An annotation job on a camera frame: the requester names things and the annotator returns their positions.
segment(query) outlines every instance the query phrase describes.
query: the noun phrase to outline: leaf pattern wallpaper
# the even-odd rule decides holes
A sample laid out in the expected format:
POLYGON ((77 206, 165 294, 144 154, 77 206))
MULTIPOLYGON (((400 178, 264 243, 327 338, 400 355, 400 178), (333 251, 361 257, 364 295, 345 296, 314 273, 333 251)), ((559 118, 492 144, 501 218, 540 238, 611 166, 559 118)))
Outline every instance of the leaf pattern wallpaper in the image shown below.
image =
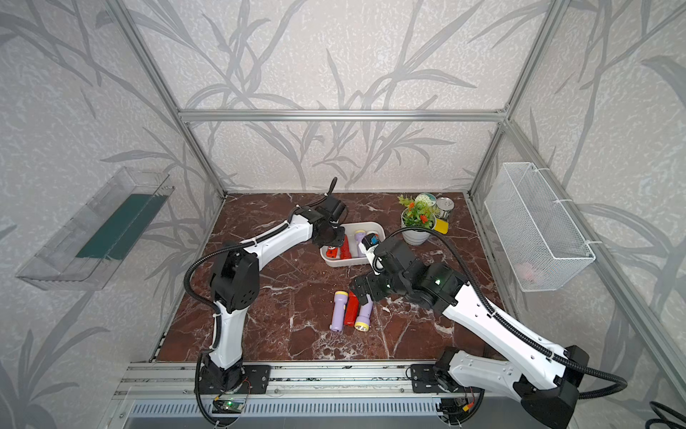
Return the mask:
MULTIPOLYGON (((502 108, 547 1, 127 0, 185 109, 502 108)), ((100 25, 107 25, 103 16, 100 25)), ((468 189, 494 124, 194 124, 227 189, 468 189)))
MULTIPOLYGON (((684 1, 572 2, 514 112, 682 351, 685 24, 684 1)), ((525 159, 505 138, 475 195, 483 218, 498 165, 517 161, 525 159)), ((684 410, 592 267, 558 291, 524 294, 490 221, 486 229, 520 319, 562 344, 579 344, 591 364, 629 380, 621 395, 577 407, 579 428, 642 428, 654 399, 684 410)))
POLYGON ((221 200, 104 3, 0 3, 0 426, 92 428, 147 360, 221 200), (103 290, 14 277, 121 167, 176 190, 103 290))
POLYGON ((515 119, 686 352, 684 40, 684 1, 570 9, 515 119))

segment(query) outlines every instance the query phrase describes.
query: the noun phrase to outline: potted plant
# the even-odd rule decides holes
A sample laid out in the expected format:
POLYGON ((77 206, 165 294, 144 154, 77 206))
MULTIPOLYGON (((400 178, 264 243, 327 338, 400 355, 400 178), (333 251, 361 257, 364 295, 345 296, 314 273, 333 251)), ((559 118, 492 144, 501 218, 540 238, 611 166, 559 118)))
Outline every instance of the potted plant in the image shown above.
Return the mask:
MULTIPOLYGON (((401 214, 401 222, 404 227, 420 227, 432 229, 436 224, 436 214, 438 209, 432 204, 431 199, 426 195, 419 195, 414 200, 401 195, 398 201, 406 208, 401 214)), ((429 238, 428 232, 423 231, 403 231, 405 242, 412 246, 418 246, 429 238)))

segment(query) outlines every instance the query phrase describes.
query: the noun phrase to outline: marble tabletop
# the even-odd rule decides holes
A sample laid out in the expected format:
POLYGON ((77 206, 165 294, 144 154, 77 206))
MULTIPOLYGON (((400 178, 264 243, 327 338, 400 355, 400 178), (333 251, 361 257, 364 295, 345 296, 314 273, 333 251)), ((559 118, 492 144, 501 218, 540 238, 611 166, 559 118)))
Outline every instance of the marble tabletop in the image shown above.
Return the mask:
MULTIPOLYGON (((345 222, 378 222, 386 234, 400 227, 403 207, 398 194, 337 194, 349 213, 345 222)), ((484 251, 464 201, 464 194, 446 193, 455 202, 446 235, 461 252, 482 283, 484 294, 502 308, 484 251)), ((282 222, 296 204, 316 199, 313 194, 230 194, 204 250, 207 254, 226 241, 243 240, 282 222)), ((412 250, 425 262, 457 263, 431 237, 412 250)), ((201 266, 193 288, 209 296, 211 263, 201 266)), ((284 252, 261 272, 261 288, 250 306, 243 335, 243 357, 258 360, 437 359, 446 346, 471 354, 497 357, 497 352, 467 328, 440 314, 419 308, 400 296, 378 302, 368 332, 345 327, 329 330, 333 293, 348 290, 350 280, 367 273, 369 265, 327 266, 311 243, 284 252)), ((212 317, 207 307, 184 296, 157 355, 166 362, 195 361, 212 339, 212 317)))

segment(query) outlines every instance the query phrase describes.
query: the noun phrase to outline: white wire basket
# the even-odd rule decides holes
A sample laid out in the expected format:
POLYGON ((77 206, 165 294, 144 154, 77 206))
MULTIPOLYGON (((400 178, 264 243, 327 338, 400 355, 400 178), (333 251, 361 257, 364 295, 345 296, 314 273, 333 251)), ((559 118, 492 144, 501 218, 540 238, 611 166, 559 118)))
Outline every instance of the white wire basket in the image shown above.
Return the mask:
POLYGON ((503 163, 486 210, 524 292, 557 290, 595 254, 532 163, 503 163))

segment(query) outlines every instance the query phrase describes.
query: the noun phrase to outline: white plastic tray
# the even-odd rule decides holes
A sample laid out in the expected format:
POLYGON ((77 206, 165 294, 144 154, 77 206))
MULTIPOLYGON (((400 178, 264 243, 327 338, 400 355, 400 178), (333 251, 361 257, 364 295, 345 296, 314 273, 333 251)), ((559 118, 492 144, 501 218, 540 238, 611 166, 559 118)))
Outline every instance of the white plastic tray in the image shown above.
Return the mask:
POLYGON ((369 264, 369 261, 365 256, 357 257, 359 250, 357 249, 357 242, 355 241, 355 231, 360 229, 367 232, 374 231, 379 234, 381 241, 386 239, 386 233, 383 232, 383 227, 376 222, 355 222, 351 224, 343 224, 345 227, 345 235, 348 237, 348 247, 350 248, 350 254, 353 256, 350 259, 340 259, 340 249, 335 259, 327 257, 328 246, 322 246, 319 249, 319 254, 322 255, 322 259, 327 263, 328 266, 339 267, 339 266, 351 266, 351 265, 362 265, 369 264))

